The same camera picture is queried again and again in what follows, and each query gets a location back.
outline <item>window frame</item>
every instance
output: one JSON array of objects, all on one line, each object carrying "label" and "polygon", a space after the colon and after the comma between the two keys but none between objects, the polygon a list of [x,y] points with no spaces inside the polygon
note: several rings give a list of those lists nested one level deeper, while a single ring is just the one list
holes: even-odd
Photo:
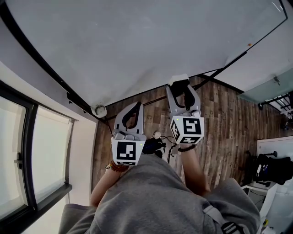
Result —
[{"label": "window frame", "polygon": [[[20,106],[25,107],[26,109],[22,130],[21,153],[18,154],[19,158],[17,160],[21,164],[21,166],[19,167],[19,170],[21,170],[21,172],[19,171],[19,173],[22,174],[27,205],[21,206],[20,208],[11,212],[10,214],[8,214],[0,220],[0,231],[3,231],[4,233],[21,233],[30,225],[32,225],[35,221],[37,221],[51,207],[53,207],[58,201],[60,201],[67,193],[69,193],[69,191],[72,189],[72,186],[69,184],[67,177],[64,184],[61,187],[59,187],[56,191],[49,194],[41,202],[37,203],[33,188],[32,172],[32,148],[34,125],[39,106],[43,106],[51,111],[54,110],[27,97],[26,95],[11,88],[2,81],[0,81],[0,96]],[[67,154],[65,154],[65,170],[69,166],[68,154],[68,152]]]}]

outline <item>window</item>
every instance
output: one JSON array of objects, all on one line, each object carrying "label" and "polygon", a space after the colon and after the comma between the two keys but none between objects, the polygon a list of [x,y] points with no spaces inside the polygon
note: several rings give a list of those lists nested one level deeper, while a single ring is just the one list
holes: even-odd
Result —
[{"label": "window", "polygon": [[40,105],[0,81],[0,229],[7,233],[23,232],[71,190],[73,120]]}]

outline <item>gray sleeve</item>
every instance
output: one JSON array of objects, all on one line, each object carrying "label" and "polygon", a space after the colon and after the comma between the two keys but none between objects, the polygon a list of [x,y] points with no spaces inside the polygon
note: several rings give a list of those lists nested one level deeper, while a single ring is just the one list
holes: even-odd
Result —
[{"label": "gray sleeve", "polygon": [[96,208],[66,204],[62,213],[59,234],[84,234],[93,222]]},{"label": "gray sleeve", "polygon": [[250,233],[260,226],[260,213],[235,179],[230,178],[205,195],[227,221],[245,225]]}]

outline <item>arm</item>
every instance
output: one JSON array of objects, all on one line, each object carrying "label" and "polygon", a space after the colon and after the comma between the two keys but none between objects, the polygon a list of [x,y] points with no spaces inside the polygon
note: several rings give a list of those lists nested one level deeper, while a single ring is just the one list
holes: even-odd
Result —
[{"label": "arm", "polygon": [[117,182],[117,180],[120,178],[120,175],[121,172],[113,171],[112,169],[106,170],[105,174],[102,176],[92,191],[90,206],[98,207],[106,191]]},{"label": "arm", "polygon": [[[182,149],[189,147],[190,145],[182,144]],[[181,152],[181,159],[183,164],[183,170],[185,175],[186,186],[195,194],[203,196],[210,192],[210,186],[207,183],[206,176],[203,173],[200,163],[198,161],[195,150],[188,150]]]}]

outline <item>gray sweatshirt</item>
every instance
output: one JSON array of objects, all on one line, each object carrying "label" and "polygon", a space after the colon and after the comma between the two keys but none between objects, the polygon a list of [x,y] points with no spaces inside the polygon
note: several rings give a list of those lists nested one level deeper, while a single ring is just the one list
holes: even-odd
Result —
[{"label": "gray sweatshirt", "polygon": [[98,209],[67,204],[59,233],[221,234],[221,227],[203,212],[208,205],[225,220],[245,225],[250,234],[260,225],[257,208],[234,179],[201,197],[182,183],[168,163],[142,155],[139,164],[106,192]]}]

